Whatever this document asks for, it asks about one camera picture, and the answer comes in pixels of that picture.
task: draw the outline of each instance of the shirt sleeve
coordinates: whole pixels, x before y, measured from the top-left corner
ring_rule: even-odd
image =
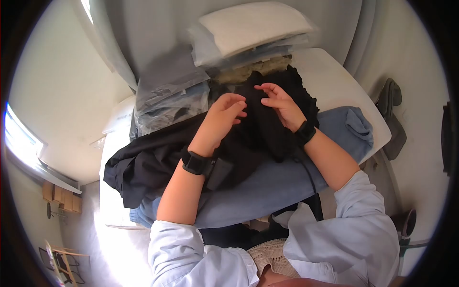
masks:
[[[383,196],[361,170],[335,192],[335,200],[337,218],[364,217],[385,212]]]
[[[249,286],[258,281],[245,250],[204,246],[192,225],[156,220],[150,238],[152,286]]]

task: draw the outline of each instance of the black wrist strap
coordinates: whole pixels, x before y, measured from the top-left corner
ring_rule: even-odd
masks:
[[[206,174],[212,166],[212,158],[202,157],[194,152],[188,151],[188,146],[184,146],[180,152],[183,169],[196,175]]]
[[[298,145],[303,147],[307,144],[315,135],[316,129],[314,125],[308,121],[304,121],[301,127],[295,133],[295,137],[297,138]]]

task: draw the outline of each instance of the left hand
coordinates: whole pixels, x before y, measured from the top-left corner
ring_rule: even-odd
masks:
[[[210,107],[195,137],[188,146],[188,151],[209,158],[213,151],[220,146],[221,140],[228,134],[234,124],[247,113],[242,110],[247,107],[246,98],[233,93],[221,95]]]

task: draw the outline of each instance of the black garment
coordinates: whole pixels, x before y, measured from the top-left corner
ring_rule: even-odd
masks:
[[[302,200],[302,202],[309,205],[317,221],[324,220],[322,205],[318,194],[314,194],[313,196]],[[274,212],[272,215],[277,216],[285,211],[295,211],[297,207],[298,203],[295,203]],[[244,250],[249,250],[261,243],[274,239],[287,238],[289,236],[288,229],[275,222],[271,216],[269,217],[268,222],[269,227],[263,231],[249,229],[242,223],[220,228],[203,228],[199,231],[201,232],[202,240],[206,245],[216,245],[222,248],[239,247]]]
[[[248,116],[231,129],[214,153],[215,157],[234,165],[219,188],[231,188],[241,183],[266,157],[282,162],[297,148],[295,136],[282,125],[275,110],[260,102],[266,94],[253,86],[265,82],[282,87],[306,118],[319,126],[316,99],[312,99],[303,88],[295,68],[289,66],[285,71],[267,76],[253,72],[236,89],[236,93],[247,99]],[[136,208],[145,194],[160,196],[164,192],[180,160],[181,149],[191,142],[205,116],[206,113],[203,113],[142,136],[107,161],[104,181],[120,193],[124,207]]]

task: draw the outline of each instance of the blue towel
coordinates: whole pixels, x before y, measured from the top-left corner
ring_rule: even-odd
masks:
[[[373,127],[360,108],[338,107],[318,114],[320,130],[359,162],[373,147]],[[308,158],[306,166],[317,191],[327,184]],[[304,167],[292,159],[282,163],[268,161],[235,188],[203,193],[199,201],[195,226],[215,228],[252,220],[314,194]],[[161,198],[144,198],[132,209],[130,219],[151,227]]]

